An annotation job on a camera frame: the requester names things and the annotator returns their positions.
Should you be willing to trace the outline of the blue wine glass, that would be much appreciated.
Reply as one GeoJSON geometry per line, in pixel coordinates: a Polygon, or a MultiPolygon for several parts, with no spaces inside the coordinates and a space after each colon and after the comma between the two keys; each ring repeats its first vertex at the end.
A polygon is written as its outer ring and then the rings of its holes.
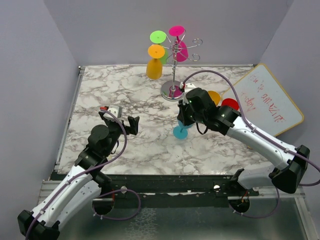
{"type": "Polygon", "coordinates": [[[188,129],[190,129],[194,124],[184,125],[181,121],[177,121],[178,125],[173,128],[173,135],[179,139],[184,140],[188,137],[188,129]]]}

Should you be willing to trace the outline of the yellow wine glass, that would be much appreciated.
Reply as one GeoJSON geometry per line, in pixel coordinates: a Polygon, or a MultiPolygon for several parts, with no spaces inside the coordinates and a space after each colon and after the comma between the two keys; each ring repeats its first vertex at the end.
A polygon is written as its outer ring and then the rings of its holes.
{"type": "Polygon", "coordinates": [[[220,94],[217,93],[216,91],[213,91],[213,90],[209,90],[208,94],[209,94],[210,98],[212,99],[212,101],[215,103],[215,105],[218,106],[221,101],[220,94]]]}

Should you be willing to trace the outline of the red wine glass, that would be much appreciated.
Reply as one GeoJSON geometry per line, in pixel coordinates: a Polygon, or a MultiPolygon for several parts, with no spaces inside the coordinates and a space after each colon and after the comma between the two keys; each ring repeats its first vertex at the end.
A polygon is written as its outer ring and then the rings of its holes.
{"type": "Polygon", "coordinates": [[[234,110],[238,111],[239,110],[239,104],[235,99],[232,98],[225,98],[222,103],[221,106],[228,106],[233,108],[234,110]]]}

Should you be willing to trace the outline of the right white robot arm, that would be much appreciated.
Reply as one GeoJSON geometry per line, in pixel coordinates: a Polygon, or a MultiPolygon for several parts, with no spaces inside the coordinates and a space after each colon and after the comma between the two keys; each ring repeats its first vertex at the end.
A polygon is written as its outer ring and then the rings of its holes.
{"type": "Polygon", "coordinates": [[[254,170],[239,169],[229,189],[240,196],[255,187],[276,187],[293,194],[307,170],[310,149],[282,142],[257,128],[229,106],[216,106],[209,93],[199,87],[178,101],[177,120],[183,126],[203,124],[207,129],[240,141],[266,158],[271,165],[254,170]]]}

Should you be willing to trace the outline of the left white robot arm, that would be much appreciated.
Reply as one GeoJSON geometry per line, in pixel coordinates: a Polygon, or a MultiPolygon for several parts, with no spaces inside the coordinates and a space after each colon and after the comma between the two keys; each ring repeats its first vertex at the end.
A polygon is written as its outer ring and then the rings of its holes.
{"type": "Polygon", "coordinates": [[[61,230],[81,208],[112,191],[111,179],[101,170],[110,163],[107,158],[120,136],[138,134],[140,118],[128,116],[129,125],[126,126],[116,109],[108,111],[103,107],[98,114],[104,124],[92,128],[87,145],[69,173],[39,205],[18,215],[19,230],[25,239],[58,239],[61,230]]]}

